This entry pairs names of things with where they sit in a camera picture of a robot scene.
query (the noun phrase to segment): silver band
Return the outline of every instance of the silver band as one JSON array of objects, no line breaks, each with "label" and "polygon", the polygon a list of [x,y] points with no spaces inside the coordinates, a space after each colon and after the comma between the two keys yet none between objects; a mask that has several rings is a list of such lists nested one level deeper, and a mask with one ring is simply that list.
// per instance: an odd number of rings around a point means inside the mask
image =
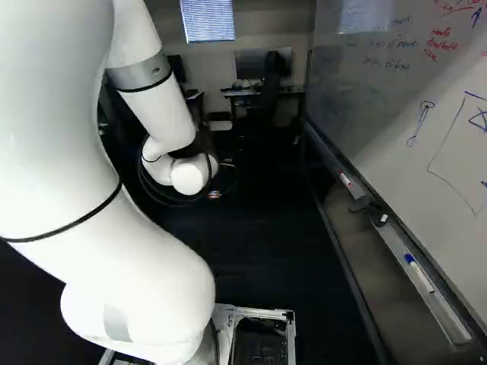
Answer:
[{"label": "silver band", "polygon": [[118,308],[105,305],[103,326],[108,337],[114,341],[132,342],[125,314]]},{"label": "silver band", "polygon": [[168,79],[171,70],[162,49],[153,57],[118,68],[108,68],[108,76],[115,87],[121,91],[150,88]]}]

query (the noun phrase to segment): marker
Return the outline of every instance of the marker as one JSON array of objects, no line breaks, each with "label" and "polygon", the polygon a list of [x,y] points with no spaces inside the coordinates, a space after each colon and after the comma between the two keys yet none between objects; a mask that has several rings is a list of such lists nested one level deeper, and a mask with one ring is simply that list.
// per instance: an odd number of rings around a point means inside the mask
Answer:
[{"label": "marker", "polygon": [[347,185],[349,188],[352,186],[352,182],[349,180],[349,178],[345,175],[343,171],[340,170],[338,172],[338,175],[340,176],[340,179],[345,185]]},{"label": "marker", "polygon": [[410,253],[406,253],[404,255],[404,259],[406,259],[406,262],[409,264],[409,267],[412,268],[416,272],[416,274],[418,275],[418,279],[423,283],[426,290],[428,290],[428,292],[430,294],[434,293],[433,285],[431,284],[431,282],[429,281],[429,278],[426,276],[426,274],[423,272],[423,270],[419,267],[415,258]]}]

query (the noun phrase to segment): window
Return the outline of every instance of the window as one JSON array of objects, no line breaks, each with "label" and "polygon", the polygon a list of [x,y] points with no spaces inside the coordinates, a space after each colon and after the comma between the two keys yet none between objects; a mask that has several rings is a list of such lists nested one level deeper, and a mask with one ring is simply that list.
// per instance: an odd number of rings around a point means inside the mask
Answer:
[{"label": "window", "polygon": [[339,33],[387,32],[392,0],[345,0]]},{"label": "window", "polygon": [[233,0],[180,0],[186,41],[235,40]]}]

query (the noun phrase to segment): desk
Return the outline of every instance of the desk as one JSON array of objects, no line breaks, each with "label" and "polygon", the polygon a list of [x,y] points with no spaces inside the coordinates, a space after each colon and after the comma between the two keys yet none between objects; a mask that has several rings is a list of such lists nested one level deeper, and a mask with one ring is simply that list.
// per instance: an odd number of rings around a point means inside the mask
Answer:
[{"label": "desk", "polygon": [[186,104],[189,107],[189,110],[192,112],[192,106],[196,106],[198,108],[198,117],[199,123],[203,123],[206,120],[205,116],[205,93],[203,91],[194,91],[194,90],[188,90],[188,92],[185,93],[185,98],[186,98]]},{"label": "desk", "polygon": [[[255,97],[260,95],[259,91],[255,91],[254,89],[240,89],[240,90],[232,90],[232,89],[221,89],[221,93],[223,97],[227,100],[230,100],[230,107],[231,107],[231,118],[234,122],[237,118],[237,100],[245,100],[247,98]],[[279,99],[286,98],[286,97],[296,97],[298,98],[298,115],[300,116],[304,109],[304,87],[302,86],[286,86],[281,87],[279,91]]]}]

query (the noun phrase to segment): black ring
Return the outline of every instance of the black ring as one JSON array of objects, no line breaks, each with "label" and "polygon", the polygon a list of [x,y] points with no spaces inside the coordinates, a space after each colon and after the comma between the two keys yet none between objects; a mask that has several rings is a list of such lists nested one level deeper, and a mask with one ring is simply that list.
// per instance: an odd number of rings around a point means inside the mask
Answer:
[{"label": "black ring", "polygon": [[5,238],[5,237],[0,236],[0,239],[6,241],[8,243],[29,243],[29,242],[33,242],[33,241],[43,240],[45,238],[55,236],[56,234],[66,232],[67,230],[70,230],[70,229],[78,226],[79,224],[86,222],[88,219],[90,219],[90,218],[94,217],[95,215],[97,215],[98,213],[100,213],[103,209],[105,209],[108,206],[109,203],[111,203],[116,198],[116,196],[119,194],[120,190],[122,190],[122,181],[119,181],[119,185],[117,185],[117,187],[116,187],[115,191],[112,193],[112,195],[110,195],[107,198],[107,200],[105,200],[103,203],[98,205],[98,207],[96,207],[93,211],[90,211],[88,214],[84,215],[83,217],[77,219],[74,222],[71,222],[70,224],[66,224],[63,227],[58,228],[57,230],[51,230],[50,232],[43,233],[43,234],[40,234],[38,236],[28,237],[28,238]]},{"label": "black ring", "polygon": [[150,160],[147,160],[147,159],[144,157],[144,155],[142,155],[142,159],[143,159],[145,162],[147,162],[147,163],[154,163],[154,162],[158,162],[158,161],[161,159],[161,157],[162,157],[162,154],[160,154],[160,155],[159,155],[159,157],[158,157],[158,158],[156,158],[155,160],[150,161]]},{"label": "black ring", "polygon": [[148,86],[144,86],[144,87],[138,87],[136,89],[119,89],[118,87],[116,87],[116,89],[122,93],[140,93],[141,91],[147,91],[147,90],[153,89],[154,87],[159,86],[160,84],[163,84],[164,82],[166,82],[170,78],[170,76],[172,74],[173,74],[173,71],[169,70],[169,73],[166,76],[164,76],[161,80],[159,80],[158,82],[156,82],[155,84],[152,84],[152,85],[148,85]]}]

